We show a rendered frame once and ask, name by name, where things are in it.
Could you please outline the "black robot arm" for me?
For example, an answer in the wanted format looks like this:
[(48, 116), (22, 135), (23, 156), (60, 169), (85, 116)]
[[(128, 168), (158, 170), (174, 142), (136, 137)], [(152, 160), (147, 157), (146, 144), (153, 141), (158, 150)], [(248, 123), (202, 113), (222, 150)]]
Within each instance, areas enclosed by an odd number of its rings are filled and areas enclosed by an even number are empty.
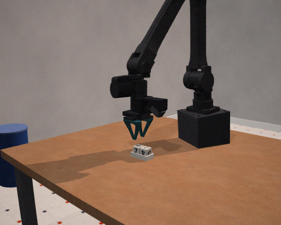
[[(126, 64), (129, 75), (112, 77), (110, 93), (113, 98), (147, 96), (148, 82), (144, 78), (150, 77), (158, 49), (184, 2), (185, 0), (165, 0), (142, 42)], [(213, 106), (211, 92), (214, 76), (206, 59), (206, 0), (190, 0), (190, 62), (186, 66), (183, 84), (195, 91), (193, 105), (186, 107), (188, 112), (209, 115), (220, 111), (219, 106)], [(133, 98), (134, 113), (151, 111), (159, 118), (167, 109), (168, 99), (165, 98)]]

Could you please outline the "white number cube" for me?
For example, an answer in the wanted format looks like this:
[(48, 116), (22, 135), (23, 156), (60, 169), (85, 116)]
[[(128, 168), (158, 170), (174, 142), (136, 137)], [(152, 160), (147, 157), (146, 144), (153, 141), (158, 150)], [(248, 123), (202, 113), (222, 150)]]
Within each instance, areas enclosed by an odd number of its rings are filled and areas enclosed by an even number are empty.
[(140, 148), (140, 154), (144, 155), (144, 156), (148, 156), (148, 155), (152, 154), (152, 148), (147, 147), (147, 146), (141, 147)]
[(144, 147), (143, 145), (137, 144), (135, 146), (133, 146), (133, 153), (137, 153), (140, 154), (140, 148)]

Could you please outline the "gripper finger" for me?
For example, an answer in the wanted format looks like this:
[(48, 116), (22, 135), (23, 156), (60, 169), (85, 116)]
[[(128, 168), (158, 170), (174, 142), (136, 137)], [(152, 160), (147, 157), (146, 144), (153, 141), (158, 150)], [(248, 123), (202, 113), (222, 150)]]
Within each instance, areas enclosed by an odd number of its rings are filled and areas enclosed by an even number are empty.
[(140, 132), (140, 136), (141, 137), (144, 137), (146, 132), (147, 132), (147, 129), (149, 128), (151, 122), (153, 121), (153, 118), (149, 118), (149, 119), (146, 119), (146, 120), (143, 120), (143, 121), (146, 121), (146, 126), (144, 128), (144, 131), (142, 131), (142, 125), (140, 126), (140, 129), (139, 129), (139, 132)]
[[(123, 119), (123, 121), (124, 121), (125, 125), (127, 126), (128, 130), (131, 134), (132, 139), (136, 140), (142, 121), (140, 121), (140, 120), (132, 121), (132, 120), (126, 120), (126, 119)], [(133, 131), (132, 131), (132, 128), (131, 128), (131, 124), (135, 125), (135, 133), (134, 134), (133, 134)]]

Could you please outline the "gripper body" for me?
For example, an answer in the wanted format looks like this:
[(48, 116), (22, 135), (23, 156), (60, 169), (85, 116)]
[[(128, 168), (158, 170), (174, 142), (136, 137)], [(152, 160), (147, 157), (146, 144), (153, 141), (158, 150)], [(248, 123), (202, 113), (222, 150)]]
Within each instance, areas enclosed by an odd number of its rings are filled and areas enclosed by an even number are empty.
[(133, 112), (133, 98), (145, 98), (147, 96), (131, 96), (131, 103), (130, 103), (130, 110), (127, 110), (127, 111), (123, 111), (123, 119), (126, 119), (126, 120), (146, 120), (146, 119), (149, 119), (149, 118), (153, 118), (153, 115), (150, 115), (152, 112), (149, 111), (149, 112), (145, 112), (145, 113), (135, 113)]

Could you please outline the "white rectangular tray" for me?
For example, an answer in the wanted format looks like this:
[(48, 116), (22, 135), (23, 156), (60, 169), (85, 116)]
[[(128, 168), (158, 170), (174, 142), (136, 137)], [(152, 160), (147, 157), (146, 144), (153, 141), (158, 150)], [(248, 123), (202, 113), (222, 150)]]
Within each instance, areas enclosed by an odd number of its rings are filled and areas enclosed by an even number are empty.
[(149, 161), (149, 160), (154, 158), (154, 154), (152, 153), (148, 156), (144, 156), (144, 155), (140, 155), (140, 154), (137, 154), (137, 153), (133, 153), (133, 151), (132, 151), (131, 157), (134, 157), (134, 158), (137, 158), (137, 159), (140, 159), (140, 160), (144, 160), (144, 161)]

